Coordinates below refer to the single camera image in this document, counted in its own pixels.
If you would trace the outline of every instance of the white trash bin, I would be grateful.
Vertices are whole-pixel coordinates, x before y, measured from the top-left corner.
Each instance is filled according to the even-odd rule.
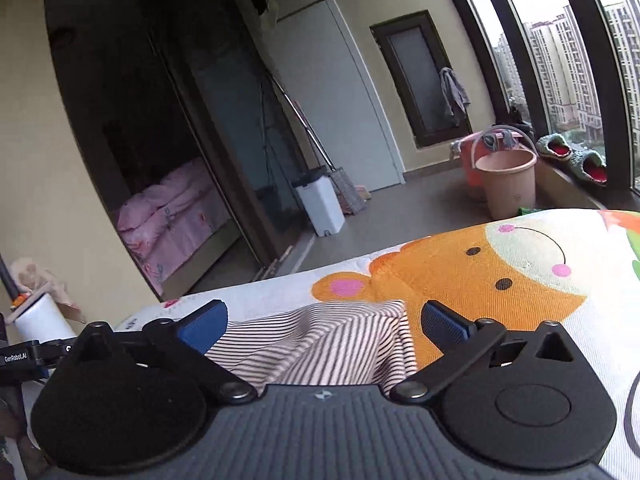
[[[293,186],[318,236],[340,232],[344,225],[344,214],[329,177],[319,171],[312,172]]]

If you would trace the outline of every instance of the cartoon printed blanket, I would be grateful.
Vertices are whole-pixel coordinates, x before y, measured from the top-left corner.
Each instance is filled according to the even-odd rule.
[[[316,301],[403,300],[419,367],[440,355],[420,328],[427,300],[513,330],[560,320],[616,405],[602,466],[617,479],[640,479],[640,214],[564,209],[492,222],[147,307],[119,328],[179,319],[213,298],[225,301],[234,321]]]

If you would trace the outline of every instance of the blue gripper pad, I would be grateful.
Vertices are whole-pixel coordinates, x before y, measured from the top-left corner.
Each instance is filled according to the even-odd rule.
[[[194,350],[204,354],[226,332],[226,305],[220,300],[209,301],[177,323],[177,336]]]
[[[422,333],[443,353],[466,342],[477,330],[472,321],[436,300],[424,304],[420,324]]]

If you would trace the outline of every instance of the window frame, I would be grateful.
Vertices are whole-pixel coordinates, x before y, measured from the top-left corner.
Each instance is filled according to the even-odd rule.
[[[498,123],[507,123],[510,120],[507,97],[498,76],[494,51],[482,26],[482,20],[471,0],[452,1],[480,65],[480,71],[494,109],[495,120]]]
[[[471,126],[468,116],[465,117],[465,121],[461,121],[458,126],[447,128],[446,130],[432,132],[424,126],[420,110],[414,98],[414,93],[407,81],[404,70],[390,40],[391,35],[411,30],[412,28],[420,29],[424,43],[427,45],[433,57],[438,73],[440,73],[440,70],[444,67],[451,68],[447,51],[427,10],[406,14],[389,20],[388,22],[372,25],[370,30],[382,51],[382,56],[389,68],[389,72],[391,72],[396,89],[398,90],[398,95],[402,101],[402,106],[404,107],[404,111],[414,133],[416,146],[418,148],[427,148],[440,142],[464,137],[471,133]]]
[[[606,191],[627,192],[634,189],[631,123],[615,43],[599,0],[568,1],[582,33],[596,92],[601,97],[600,116],[607,152]],[[550,110],[543,99],[542,85],[538,80],[526,32],[510,0],[491,2],[520,73],[536,135],[546,135],[550,131]],[[589,192],[593,193],[594,189],[590,187]]]

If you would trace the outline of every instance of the bear face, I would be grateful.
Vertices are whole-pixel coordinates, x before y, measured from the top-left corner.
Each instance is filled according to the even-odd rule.
[[[321,301],[403,300],[421,368],[441,355],[420,325],[428,300],[467,319],[492,317],[510,330],[534,330],[576,310],[590,272],[582,249],[556,240],[561,231],[522,217],[422,238],[373,260],[370,276],[336,272],[316,282],[312,294]]]

